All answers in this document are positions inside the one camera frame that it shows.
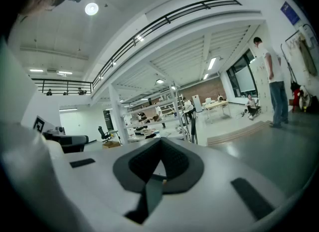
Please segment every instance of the wooden platform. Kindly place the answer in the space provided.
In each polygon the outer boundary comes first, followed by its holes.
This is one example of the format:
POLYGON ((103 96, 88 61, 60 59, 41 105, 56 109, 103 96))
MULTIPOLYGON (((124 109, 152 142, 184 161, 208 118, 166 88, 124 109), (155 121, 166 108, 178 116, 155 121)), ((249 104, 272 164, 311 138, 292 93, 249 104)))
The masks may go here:
POLYGON ((240 137, 251 135, 259 130, 262 130, 265 127, 269 127, 270 121, 259 121, 251 126, 245 127, 243 129, 231 132, 229 134, 219 135, 215 137, 207 138, 207 145, 212 146, 219 143, 230 142, 240 137))

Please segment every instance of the blue sign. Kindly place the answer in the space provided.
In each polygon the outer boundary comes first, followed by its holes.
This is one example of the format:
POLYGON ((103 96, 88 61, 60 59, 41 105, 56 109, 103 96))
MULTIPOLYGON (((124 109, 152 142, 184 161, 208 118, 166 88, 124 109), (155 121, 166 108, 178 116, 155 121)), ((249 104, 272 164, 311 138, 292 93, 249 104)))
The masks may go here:
POLYGON ((300 20, 300 17, 286 1, 280 10, 286 15, 286 17, 293 25, 295 25, 300 20))

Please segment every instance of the black rubber pad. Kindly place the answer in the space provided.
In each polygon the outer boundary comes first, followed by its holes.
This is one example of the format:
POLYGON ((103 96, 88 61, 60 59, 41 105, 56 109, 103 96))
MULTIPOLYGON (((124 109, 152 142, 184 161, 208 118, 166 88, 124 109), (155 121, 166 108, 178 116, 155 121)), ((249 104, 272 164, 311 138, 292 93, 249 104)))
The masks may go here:
POLYGON ((88 159, 70 162, 70 165, 72 168, 76 168, 76 167, 80 167, 80 166, 86 166, 86 165, 89 165, 92 163, 95 163, 95 161, 91 158, 88 158, 88 159))
POLYGON ((257 220, 274 210, 271 204, 247 180, 237 178, 231 184, 257 220))

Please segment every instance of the office chair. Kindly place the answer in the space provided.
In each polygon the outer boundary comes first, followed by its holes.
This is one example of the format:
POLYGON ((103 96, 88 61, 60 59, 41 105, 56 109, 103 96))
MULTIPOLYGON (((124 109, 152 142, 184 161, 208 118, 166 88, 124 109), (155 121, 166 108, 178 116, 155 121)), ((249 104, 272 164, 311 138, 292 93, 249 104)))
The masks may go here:
POLYGON ((110 138, 111 138, 111 135, 109 135, 109 133, 107 132, 106 134, 103 132, 103 129, 102 129, 102 127, 101 126, 99 126, 99 132, 100 132, 100 134, 101 134, 101 138, 103 139, 103 140, 105 140, 105 141, 108 141, 110 138))

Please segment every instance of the round ceiling lamp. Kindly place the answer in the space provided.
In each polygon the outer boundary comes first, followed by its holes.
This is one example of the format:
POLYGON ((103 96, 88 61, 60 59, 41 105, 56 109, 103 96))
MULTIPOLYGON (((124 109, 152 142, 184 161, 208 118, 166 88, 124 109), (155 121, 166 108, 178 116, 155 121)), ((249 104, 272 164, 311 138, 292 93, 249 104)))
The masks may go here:
POLYGON ((95 3, 89 3, 85 6, 85 12, 88 15, 94 15, 99 11, 99 6, 95 3))

